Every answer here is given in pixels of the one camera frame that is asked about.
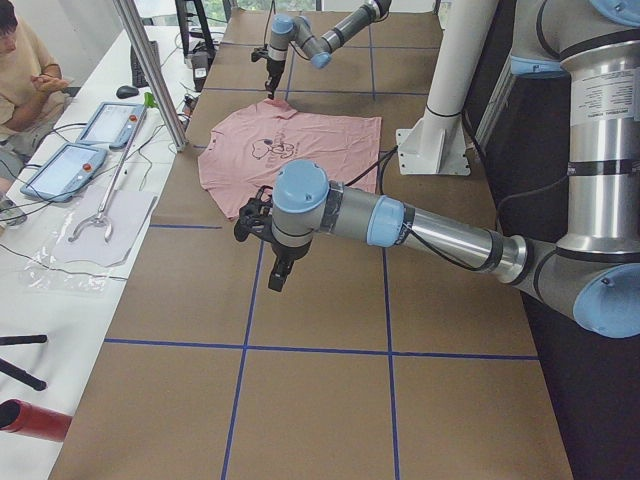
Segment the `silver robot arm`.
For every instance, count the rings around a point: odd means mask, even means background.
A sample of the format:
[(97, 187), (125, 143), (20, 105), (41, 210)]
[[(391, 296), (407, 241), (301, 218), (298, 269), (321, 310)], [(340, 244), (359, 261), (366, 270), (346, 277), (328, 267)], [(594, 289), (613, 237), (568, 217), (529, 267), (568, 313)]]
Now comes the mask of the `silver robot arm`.
[(302, 16), (276, 14), (270, 24), (268, 42), (252, 52), (251, 61), (264, 58), (268, 77), (265, 82), (267, 98), (272, 100), (285, 71), (289, 48), (298, 48), (303, 56), (316, 68), (326, 67), (335, 51), (369, 25), (386, 18), (390, 12), (390, 1), (365, 1), (355, 11), (321, 36), (316, 36), (310, 21)]
[(330, 180), (308, 160), (278, 173), (264, 228), (280, 290), (316, 233), (377, 247), (405, 246), (495, 276), (582, 328), (611, 338), (639, 332), (639, 5), (635, 1), (521, 1), (513, 70), (568, 74), (568, 227), (554, 243), (479, 227), (489, 214), (482, 174), (461, 177), (454, 148), (462, 107), (497, 5), (457, 1), (422, 118), (401, 130), (400, 169), (420, 207)]

